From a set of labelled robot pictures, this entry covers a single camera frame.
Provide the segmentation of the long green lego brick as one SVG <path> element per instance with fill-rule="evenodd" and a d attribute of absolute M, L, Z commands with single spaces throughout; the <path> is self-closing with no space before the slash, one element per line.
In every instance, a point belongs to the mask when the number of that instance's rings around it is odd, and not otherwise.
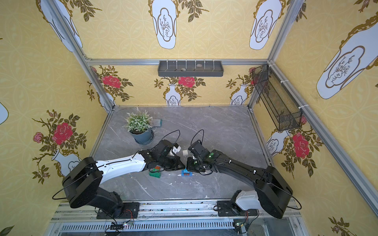
<path fill-rule="evenodd" d="M 155 178 L 160 178 L 161 177 L 161 173 L 160 172 L 150 172 L 149 176 L 155 177 Z"/>

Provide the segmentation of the long blue lego brick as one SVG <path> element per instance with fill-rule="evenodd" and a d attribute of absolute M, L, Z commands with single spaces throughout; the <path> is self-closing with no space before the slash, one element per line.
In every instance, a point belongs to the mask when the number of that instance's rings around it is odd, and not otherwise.
<path fill-rule="evenodd" d="M 182 177 L 191 177 L 191 176 L 193 176 L 193 174 L 192 173 L 181 173 L 181 176 Z"/>

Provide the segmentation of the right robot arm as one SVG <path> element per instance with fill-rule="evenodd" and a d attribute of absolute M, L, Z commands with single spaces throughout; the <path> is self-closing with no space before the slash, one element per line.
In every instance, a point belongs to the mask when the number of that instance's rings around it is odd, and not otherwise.
<path fill-rule="evenodd" d="M 207 170 L 231 176 L 254 189 L 238 190 L 230 202 L 234 209 L 262 209 L 270 216 L 281 219 L 284 216 L 293 191 L 273 166 L 253 167 L 234 160 L 219 150 L 208 151 L 200 140 L 188 148 L 193 155 L 187 159 L 190 172 L 204 173 Z"/>

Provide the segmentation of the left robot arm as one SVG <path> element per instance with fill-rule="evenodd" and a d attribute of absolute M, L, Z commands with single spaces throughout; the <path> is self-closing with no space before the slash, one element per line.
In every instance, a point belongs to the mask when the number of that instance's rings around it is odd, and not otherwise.
<path fill-rule="evenodd" d="M 126 211 L 116 192 L 100 188 L 100 184 L 129 173 L 149 171 L 160 166 L 164 171 L 184 170 L 185 165 L 177 155 L 180 146 L 161 140 L 153 148 L 139 150 L 135 154 L 113 160 L 95 161 L 83 159 L 64 178 L 62 185 L 71 208 L 96 207 L 108 217 L 119 218 Z"/>

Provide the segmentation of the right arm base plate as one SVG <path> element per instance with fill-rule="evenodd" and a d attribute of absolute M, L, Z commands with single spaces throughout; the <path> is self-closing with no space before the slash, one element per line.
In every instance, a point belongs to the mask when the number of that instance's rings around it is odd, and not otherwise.
<path fill-rule="evenodd" d="M 257 216 L 258 211 L 256 209 L 243 210 L 235 202 L 228 201 L 217 201 L 217 212 L 218 216 Z"/>

